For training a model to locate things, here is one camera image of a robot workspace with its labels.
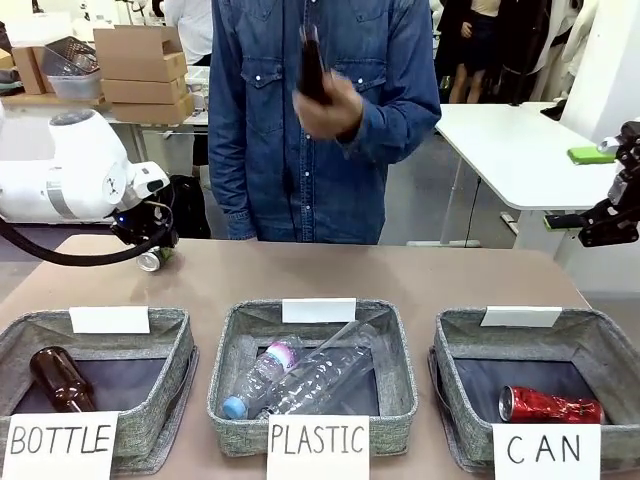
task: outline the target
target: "floor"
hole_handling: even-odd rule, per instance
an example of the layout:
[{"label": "floor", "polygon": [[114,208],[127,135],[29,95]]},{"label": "floor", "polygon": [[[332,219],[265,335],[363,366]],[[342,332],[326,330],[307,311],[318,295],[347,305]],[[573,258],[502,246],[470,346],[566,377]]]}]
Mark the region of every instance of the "floor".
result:
[{"label": "floor", "polygon": [[[387,223],[381,244],[404,245],[410,240],[439,239],[456,167],[455,152],[438,136],[430,137],[410,158],[391,167],[386,196]],[[480,241],[485,248],[511,248],[515,236],[499,215],[507,211],[517,218],[517,212],[506,207],[486,185],[481,184],[471,215],[477,176],[470,169],[463,174],[462,194],[452,206],[455,239],[464,240],[468,231],[469,239]],[[205,190],[205,198],[213,236],[224,238],[224,219],[209,190]],[[93,226],[24,227],[22,231],[47,248],[56,248],[66,238],[78,233],[109,234],[108,229]],[[0,301],[36,266],[37,262],[27,254],[0,238]],[[634,315],[640,306],[640,300],[589,300],[594,307],[602,308],[614,319]]]}]

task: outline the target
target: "pink bottle label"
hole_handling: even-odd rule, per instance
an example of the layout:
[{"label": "pink bottle label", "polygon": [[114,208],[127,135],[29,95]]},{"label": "pink bottle label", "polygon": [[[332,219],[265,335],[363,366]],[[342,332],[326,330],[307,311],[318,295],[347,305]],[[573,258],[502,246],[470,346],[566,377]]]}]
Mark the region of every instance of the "pink bottle label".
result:
[{"label": "pink bottle label", "polygon": [[288,372],[295,364],[295,351],[283,343],[275,342],[271,344],[271,346],[267,348],[267,353],[282,365],[285,372]]}]

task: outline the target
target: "white paper label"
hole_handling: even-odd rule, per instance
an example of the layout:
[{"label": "white paper label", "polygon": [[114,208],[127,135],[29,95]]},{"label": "white paper label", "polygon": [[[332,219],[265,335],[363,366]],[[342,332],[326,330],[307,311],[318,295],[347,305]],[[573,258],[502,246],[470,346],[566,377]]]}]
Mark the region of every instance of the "white paper label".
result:
[{"label": "white paper label", "polygon": [[271,415],[267,480],[369,480],[369,417]]},{"label": "white paper label", "polygon": [[149,307],[71,307],[73,333],[149,333]]},{"label": "white paper label", "polygon": [[355,319],[355,298],[282,300],[282,323],[349,323]]},{"label": "white paper label", "polygon": [[118,412],[13,415],[3,480],[108,480]]},{"label": "white paper label", "polygon": [[562,307],[487,307],[483,327],[553,327]]},{"label": "white paper label", "polygon": [[600,479],[600,425],[495,424],[496,480]]}]

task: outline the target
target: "hand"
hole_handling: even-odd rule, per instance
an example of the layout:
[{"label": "hand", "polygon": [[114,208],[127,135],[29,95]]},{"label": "hand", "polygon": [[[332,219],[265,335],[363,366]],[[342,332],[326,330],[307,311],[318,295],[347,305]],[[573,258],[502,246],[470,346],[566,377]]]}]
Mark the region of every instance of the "hand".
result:
[{"label": "hand", "polygon": [[462,38],[471,38],[471,24],[469,22],[464,22],[462,24],[460,34],[462,35]]},{"label": "hand", "polygon": [[330,105],[320,105],[300,92],[294,92],[293,108],[298,114],[300,125],[316,139],[353,139],[362,123],[362,97],[348,79],[336,72],[325,73],[322,83],[331,100]]}]

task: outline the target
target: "blue bottle cap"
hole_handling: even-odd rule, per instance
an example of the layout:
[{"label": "blue bottle cap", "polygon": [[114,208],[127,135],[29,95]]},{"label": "blue bottle cap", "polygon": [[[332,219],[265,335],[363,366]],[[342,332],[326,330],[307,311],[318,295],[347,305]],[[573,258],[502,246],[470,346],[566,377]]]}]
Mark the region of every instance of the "blue bottle cap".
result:
[{"label": "blue bottle cap", "polygon": [[229,397],[222,404],[222,411],[231,420],[247,418],[247,407],[238,397]]}]

